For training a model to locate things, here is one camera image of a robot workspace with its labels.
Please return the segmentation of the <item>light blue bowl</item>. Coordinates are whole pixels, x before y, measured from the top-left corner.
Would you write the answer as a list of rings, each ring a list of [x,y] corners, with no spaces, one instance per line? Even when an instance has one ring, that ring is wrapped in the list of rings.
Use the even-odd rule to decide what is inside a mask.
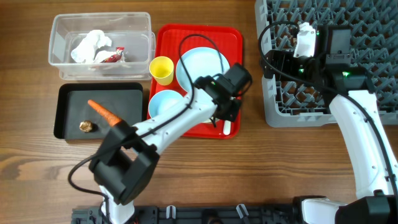
[[[173,90],[162,90],[156,93],[149,101],[149,116],[153,118],[162,114],[181,99],[183,99],[183,96]]]

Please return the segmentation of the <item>white tissue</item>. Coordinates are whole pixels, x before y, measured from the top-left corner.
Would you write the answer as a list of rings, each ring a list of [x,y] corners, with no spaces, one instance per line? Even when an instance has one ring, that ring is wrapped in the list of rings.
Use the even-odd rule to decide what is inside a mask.
[[[102,30],[92,30],[70,53],[76,63],[93,63],[96,51],[104,46],[110,47],[112,40]]]
[[[102,63],[104,60],[112,57],[115,54],[116,52],[102,50],[96,54],[93,63]]]

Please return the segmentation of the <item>red snack wrapper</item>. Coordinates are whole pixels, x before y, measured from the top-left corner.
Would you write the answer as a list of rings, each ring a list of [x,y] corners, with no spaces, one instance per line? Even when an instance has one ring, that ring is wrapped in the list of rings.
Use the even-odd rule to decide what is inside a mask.
[[[124,47],[117,47],[114,52],[106,52],[106,56],[101,63],[124,62],[124,49]]]

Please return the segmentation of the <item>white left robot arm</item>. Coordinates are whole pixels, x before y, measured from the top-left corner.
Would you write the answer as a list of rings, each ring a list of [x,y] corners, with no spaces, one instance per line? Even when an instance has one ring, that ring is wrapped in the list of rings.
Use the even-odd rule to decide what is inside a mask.
[[[164,150],[194,126],[214,117],[235,121],[240,94],[252,84],[249,72],[234,64],[225,74],[199,77],[192,90],[163,113],[129,125],[122,119],[111,129],[89,164],[105,199],[110,223],[126,223],[134,199],[147,187]]]

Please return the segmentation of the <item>orange carrot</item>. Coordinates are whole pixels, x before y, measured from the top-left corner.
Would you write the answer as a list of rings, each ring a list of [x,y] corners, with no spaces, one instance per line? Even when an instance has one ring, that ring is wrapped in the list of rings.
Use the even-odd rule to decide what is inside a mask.
[[[121,118],[107,110],[105,107],[101,106],[94,100],[88,100],[88,104],[99,114],[101,115],[105,121],[109,124],[110,127],[114,127],[118,123],[122,121]]]

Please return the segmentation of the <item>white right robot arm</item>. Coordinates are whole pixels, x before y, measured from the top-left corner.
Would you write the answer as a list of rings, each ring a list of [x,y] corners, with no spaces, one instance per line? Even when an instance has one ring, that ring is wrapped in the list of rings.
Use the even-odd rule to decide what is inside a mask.
[[[396,223],[397,160],[377,110],[376,89],[363,67],[351,65],[348,26],[294,24],[293,52],[261,53],[265,77],[318,91],[343,134],[354,171],[356,200],[295,199],[300,223]]]

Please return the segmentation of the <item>brown food scrap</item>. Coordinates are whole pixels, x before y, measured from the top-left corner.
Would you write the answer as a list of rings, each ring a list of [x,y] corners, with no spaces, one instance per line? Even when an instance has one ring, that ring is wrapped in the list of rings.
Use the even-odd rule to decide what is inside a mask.
[[[94,130],[94,124],[90,120],[84,120],[80,123],[79,129],[84,133],[89,133]]]

